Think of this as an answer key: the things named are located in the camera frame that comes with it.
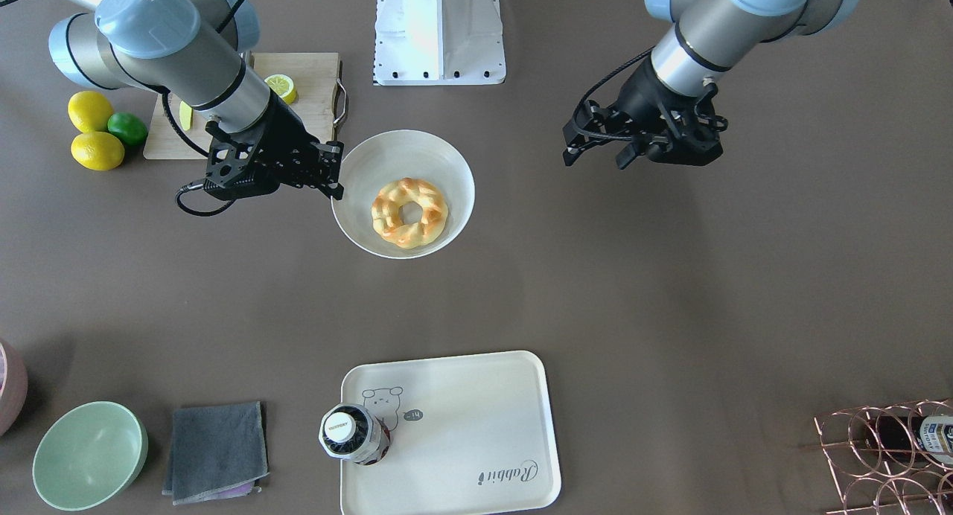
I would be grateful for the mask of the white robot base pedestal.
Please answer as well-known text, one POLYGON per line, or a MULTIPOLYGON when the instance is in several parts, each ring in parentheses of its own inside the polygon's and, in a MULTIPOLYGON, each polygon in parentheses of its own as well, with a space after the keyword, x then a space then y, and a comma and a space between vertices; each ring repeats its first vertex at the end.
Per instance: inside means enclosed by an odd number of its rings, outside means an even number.
POLYGON ((374 29, 377 86, 505 81, 500 0, 377 0, 374 29))

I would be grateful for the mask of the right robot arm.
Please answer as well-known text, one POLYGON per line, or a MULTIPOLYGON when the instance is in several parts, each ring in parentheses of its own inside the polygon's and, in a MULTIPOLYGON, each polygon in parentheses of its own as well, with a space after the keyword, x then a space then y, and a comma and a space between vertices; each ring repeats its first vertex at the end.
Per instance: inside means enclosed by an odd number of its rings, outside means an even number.
POLYGON ((342 145, 321 142, 242 58, 259 22, 245 0, 68 0, 83 8, 50 33, 51 58, 92 89, 170 92, 211 136, 204 190, 226 204, 282 184, 341 199, 342 145))

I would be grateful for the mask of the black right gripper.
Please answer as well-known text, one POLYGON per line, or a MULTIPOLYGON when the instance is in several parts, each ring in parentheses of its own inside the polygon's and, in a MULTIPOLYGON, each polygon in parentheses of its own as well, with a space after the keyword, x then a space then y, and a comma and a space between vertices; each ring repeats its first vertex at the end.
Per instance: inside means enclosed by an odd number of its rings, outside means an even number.
POLYGON ((340 165, 343 144, 320 143, 275 92, 252 128, 229 134, 218 122, 208 121, 205 131, 212 142, 203 190, 215 199, 231 202, 270 195, 282 184, 314 188, 331 200, 341 200, 344 195, 336 177, 322 175, 322 163, 340 165))

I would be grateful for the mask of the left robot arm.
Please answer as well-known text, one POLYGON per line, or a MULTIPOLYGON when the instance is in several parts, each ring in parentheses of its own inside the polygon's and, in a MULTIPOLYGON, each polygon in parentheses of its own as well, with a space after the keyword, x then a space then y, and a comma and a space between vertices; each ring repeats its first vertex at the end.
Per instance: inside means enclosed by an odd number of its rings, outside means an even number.
POLYGON ((718 80, 760 43, 813 36, 853 13, 858 0, 644 0, 656 19, 671 22, 651 49, 626 62, 634 73, 617 99, 600 106, 583 95, 563 128, 565 165, 615 141, 623 169, 653 162, 704 166, 724 149, 728 122, 715 112, 718 80))

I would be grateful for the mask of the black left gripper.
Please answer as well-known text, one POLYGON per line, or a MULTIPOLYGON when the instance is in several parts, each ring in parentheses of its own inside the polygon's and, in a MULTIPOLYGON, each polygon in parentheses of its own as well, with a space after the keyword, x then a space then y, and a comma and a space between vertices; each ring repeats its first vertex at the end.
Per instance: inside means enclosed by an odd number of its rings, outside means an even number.
POLYGON ((585 92, 574 110, 574 132, 563 132, 566 166, 572 166, 583 152, 621 141, 625 146, 615 156, 617 169, 628 167, 645 156, 656 163, 704 166, 723 152, 719 134, 727 119, 715 112, 713 97, 718 86, 711 78, 702 80, 697 97, 684 97, 658 80, 652 64, 637 55, 585 92), (602 107, 590 97, 624 68, 639 67, 622 86, 619 97, 602 107))

